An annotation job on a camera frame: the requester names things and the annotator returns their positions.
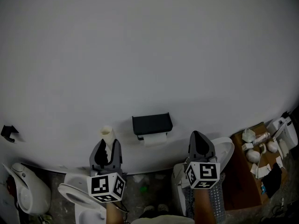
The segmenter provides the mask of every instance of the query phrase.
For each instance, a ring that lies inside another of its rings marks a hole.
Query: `toilet bowl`
[[[83,174],[67,173],[58,191],[75,204],[76,224],[106,223],[106,208],[88,195],[87,177]]]
[[[17,199],[23,212],[30,215],[45,214],[50,208],[51,190],[34,172],[20,163],[12,168],[2,164],[14,178]]]

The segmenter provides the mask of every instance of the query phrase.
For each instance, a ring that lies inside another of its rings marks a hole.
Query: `black toilet paper holder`
[[[7,141],[14,143],[14,139],[10,138],[11,133],[19,133],[15,127],[11,126],[3,126],[1,131],[1,136],[3,136]]]
[[[169,113],[133,117],[133,131],[138,140],[143,140],[143,135],[170,132],[173,128]]]

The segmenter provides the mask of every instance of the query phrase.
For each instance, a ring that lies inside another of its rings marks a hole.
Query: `black wall hook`
[[[3,126],[1,131],[1,136],[3,136],[7,141],[14,143],[14,139],[10,138],[11,133],[19,133],[13,126]]]

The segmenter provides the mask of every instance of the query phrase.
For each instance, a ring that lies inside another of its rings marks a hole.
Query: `sneaker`
[[[158,211],[169,211],[168,206],[165,204],[159,204]]]
[[[145,213],[146,211],[154,211],[155,207],[154,206],[147,206],[143,209],[143,213]]]

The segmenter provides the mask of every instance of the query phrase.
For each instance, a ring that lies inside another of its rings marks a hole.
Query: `tiled floor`
[[[227,219],[224,223],[258,223],[262,217],[270,217],[272,215],[272,209],[275,205],[280,203],[280,198],[284,198],[285,206],[290,202],[298,200],[299,161],[295,161],[292,156],[289,155],[288,158],[284,159],[284,166],[288,171],[289,179],[268,203],[250,209],[227,211]],[[64,175],[38,169],[34,171],[52,190],[52,201],[49,213],[53,217],[53,223],[74,224],[74,204],[68,202],[57,190],[58,185],[64,181]],[[128,176],[123,202],[127,209],[130,210],[128,215],[129,222],[138,218],[142,214],[143,208],[147,205],[157,206],[160,203],[165,203],[169,206],[170,212],[173,211],[171,174],[172,170],[146,174],[139,183],[134,181],[133,176]],[[141,187],[147,189],[147,191],[141,192]]]

